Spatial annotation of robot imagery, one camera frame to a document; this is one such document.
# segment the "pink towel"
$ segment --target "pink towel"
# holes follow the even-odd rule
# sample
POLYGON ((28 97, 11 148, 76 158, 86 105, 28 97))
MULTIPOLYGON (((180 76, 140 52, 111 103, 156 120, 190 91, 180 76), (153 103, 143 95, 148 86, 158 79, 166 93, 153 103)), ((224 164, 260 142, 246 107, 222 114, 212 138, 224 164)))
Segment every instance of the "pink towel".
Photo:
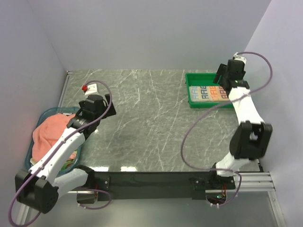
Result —
MULTIPOLYGON (((52 148, 52 146, 62 136, 67 123, 75 115, 66 116, 56 114, 48 117, 33 132, 34 146, 32 150, 33 160, 40 161, 43 156, 52 148)), ((76 154, 72 154, 70 159, 75 159, 76 154)))

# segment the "gray marble table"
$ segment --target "gray marble table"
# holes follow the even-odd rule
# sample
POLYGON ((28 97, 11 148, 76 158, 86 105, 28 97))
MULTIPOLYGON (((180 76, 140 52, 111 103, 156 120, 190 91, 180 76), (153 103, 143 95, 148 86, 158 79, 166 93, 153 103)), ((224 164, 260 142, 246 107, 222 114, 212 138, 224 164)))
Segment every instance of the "gray marble table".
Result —
MULTIPOLYGON (((95 170, 193 171, 180 157, 184 133, 203 109, 188 105, 185 74, 196 70, 77 70, 69 72, 61 106, 79 106, 81 86, 92 79, 106 82, 117 115, 101 121, 83 144, 80 163, 95 170)), ((99 86, 100 93, 106 89, 99 86)), ((186 159, 212 166, 229 152, 237 128, 233 109, 213 111, 190 133, 186 159)), ((258 162, 241 171, 259 171, 258 162)))

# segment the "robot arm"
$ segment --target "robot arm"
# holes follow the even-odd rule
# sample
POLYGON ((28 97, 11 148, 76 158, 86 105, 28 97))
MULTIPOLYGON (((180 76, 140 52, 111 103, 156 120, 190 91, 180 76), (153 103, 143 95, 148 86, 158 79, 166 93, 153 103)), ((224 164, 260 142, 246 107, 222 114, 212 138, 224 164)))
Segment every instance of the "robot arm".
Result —
MULTIPOLYGON (((231 101, 247 95, 233 103, 239 126, 231 139, 230 152, 215 164, 215 168, 239 171, 243 165, 263 157, 272 133, 271 124, 264 123, 258 114, 249 95, 249 85, 243 80, 245 64, 246 59, 236 53, 227 65, 220 65, 214 79, 214 83, 224 88, 231 101)), ((217 175, 229 177, 233 173, 218 170, 217 175)))
MULTIPOLYGON (((16 191, 31 176, 31 173, 34 173, 42 166, 43 162, 50 157, 59 143, 64 141, 68 135, 75 132, 78 128, 96 120, 105 112, 109 104, 109 94, 105 95, 105 100, 97 93, 96 84, 88 86, 88 90, 86 90, 85 93, 88 97, 85 101, 79 102, 80 110, 76 113, 75 117, 69 121, 60 139, 29 171, 20 170, 16 174, 16 191)), ((102 119, 115 114, 116 110, 114 106, 111 105, 109 111, 102 119)), ((55 206, 57 200, 67 192, 80 186, 87 188, 95 187, 95 172, 86 166, 77 166, 71 172, 60 177, 57 177, 57 175, 73 151, 87 140, 99 124, 100 121, 97 121, 66 140, 44 168, 25 186, 17 197, 17 201, 42 213, 48 213, 55 206)))

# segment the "white wall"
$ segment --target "white wall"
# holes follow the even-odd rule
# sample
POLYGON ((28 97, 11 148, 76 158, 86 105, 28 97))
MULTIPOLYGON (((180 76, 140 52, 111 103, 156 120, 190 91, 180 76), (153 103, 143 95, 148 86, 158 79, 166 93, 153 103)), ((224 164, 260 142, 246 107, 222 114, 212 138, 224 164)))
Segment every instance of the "white wall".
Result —
POLYGON ((74 69, 217 69, 270 0, 28 0, 74 69))
MULTIPOLYGON (((274 69, 272 83, 253 100, 273 125, 262 165, 271 172, 290 227, 303 225, 302 12, 301 0, 272 0, 246 48, 268 57, 274 69)), ((257 57, 246 57, 246 79, 256 88, 267 79, 268 69, 257 57)))
POLYGON ((29 4, 0 1, 0 223, 40 114, 58 105, 63 69, 29 4))

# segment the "green tray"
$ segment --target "green tray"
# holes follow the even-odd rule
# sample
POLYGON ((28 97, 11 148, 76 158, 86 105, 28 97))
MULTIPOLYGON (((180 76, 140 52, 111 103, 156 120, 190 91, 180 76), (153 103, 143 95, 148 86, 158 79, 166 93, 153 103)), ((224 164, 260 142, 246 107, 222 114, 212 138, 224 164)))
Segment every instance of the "green tray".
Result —
MULTIPOLYGON (((185 75, 187 93, 188 93, 188 103, 190 108, 210 108, 214 105, 220 104, 221 102, 200 102, 194 103, 190 99, 190 86, 219 86, 218 84, 214 84, 213 80, 216 76, 215 73, 187 73, 185 75)), ((225 105, 222 108, 233 108, 232 104, 225 105)))

